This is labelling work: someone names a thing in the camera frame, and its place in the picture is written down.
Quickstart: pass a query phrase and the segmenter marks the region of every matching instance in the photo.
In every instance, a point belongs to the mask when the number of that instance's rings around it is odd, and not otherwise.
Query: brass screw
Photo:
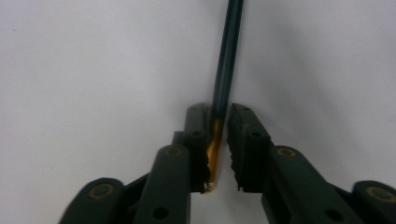
[[[102,200],[113,194],[114,187],[111,184],[99,184],[90,190],[90,198]]]
[[[296,153],[289,148],[280,148],[277,150],[277,154],[279,154],[280,156],[289,157],[289,158],[294,158],[297,156]]]
[[[379,187],[367,188],[367,193],[383,203],[396,203],[396,195]]]
[[[171,147],[165,151],[166,155],[168,156],[179,156],[183,154],[183,150],[178,147]]]

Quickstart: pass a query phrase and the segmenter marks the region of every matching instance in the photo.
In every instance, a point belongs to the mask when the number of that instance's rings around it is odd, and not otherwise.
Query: white background
[[[127,184],[210,102],[225,0],[0,1],[0,223],[56,223],[88,182]],[[231,102],[331,183],[396,187],[396,2],[247,0]],[[230,153],[191,223],[266,223]]]

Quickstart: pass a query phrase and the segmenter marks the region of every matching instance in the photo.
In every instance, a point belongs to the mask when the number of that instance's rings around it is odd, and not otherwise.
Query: screw head
[[[291,150],[289,148],[283,148],[283,147],[277,150],[277,154],[280,156],[289,157],[289,158],[294,158],[297,156],[293,150]]]
[[[99,184],[90,190],[90,198],[93,200],[102,200],[113,194],[114,187],[111,184]]]
[[[165,151],[166,155],[168,156],[179,156],[183,154],[183,150],[178,147],[170,147]]]
[[[396,195],[380,187],[369,187],[367,193],[373,198],[384,203],[396,203]]]

